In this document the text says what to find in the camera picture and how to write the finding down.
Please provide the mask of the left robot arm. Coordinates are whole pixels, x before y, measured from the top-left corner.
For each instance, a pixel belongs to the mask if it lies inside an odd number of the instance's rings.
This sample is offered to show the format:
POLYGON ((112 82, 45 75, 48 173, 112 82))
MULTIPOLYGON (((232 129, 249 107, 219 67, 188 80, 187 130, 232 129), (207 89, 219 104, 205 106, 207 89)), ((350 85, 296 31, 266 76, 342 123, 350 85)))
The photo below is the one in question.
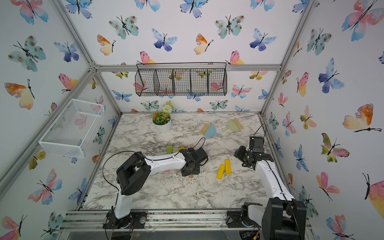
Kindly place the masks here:
POLYGON ((134 152, 117 170, 118 195, 116 204, 107 213, 103 223, 104 230, 143 229, 147 213, 132 213, 134 194, 144 186, 148 177, 168 170, 180 170, 183 177, 198 175, 200 168, 209 157, 200 147, 181 149, 174 154, 145 156, 134 152))

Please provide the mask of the green block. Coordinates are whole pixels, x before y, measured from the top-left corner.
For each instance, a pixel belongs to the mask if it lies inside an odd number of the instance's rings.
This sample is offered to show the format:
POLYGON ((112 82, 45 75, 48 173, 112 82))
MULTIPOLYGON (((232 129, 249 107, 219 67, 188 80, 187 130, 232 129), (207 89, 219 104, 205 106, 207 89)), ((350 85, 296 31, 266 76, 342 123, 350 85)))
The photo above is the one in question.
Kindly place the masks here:
POLYGON ((173 146, 167 146, 167 154, 173 153, 173 146))

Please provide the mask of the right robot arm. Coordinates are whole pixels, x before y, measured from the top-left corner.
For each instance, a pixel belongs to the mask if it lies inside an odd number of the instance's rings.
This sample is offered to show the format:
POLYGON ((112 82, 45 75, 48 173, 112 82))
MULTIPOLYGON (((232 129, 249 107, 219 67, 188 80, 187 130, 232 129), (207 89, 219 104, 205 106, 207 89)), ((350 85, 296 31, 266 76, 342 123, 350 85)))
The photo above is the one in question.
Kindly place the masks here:
POLYGON ((240 146, 234 156, 244 167, 259 175, 269 197, 266 206, 245 202, 239 211, 228 211, 229 228, 252 228, 257 240, 303 240, 306 206, 298 201, 277 173, 272 155, 265 152, 264 138, 251 136, 248 147, 240 146))

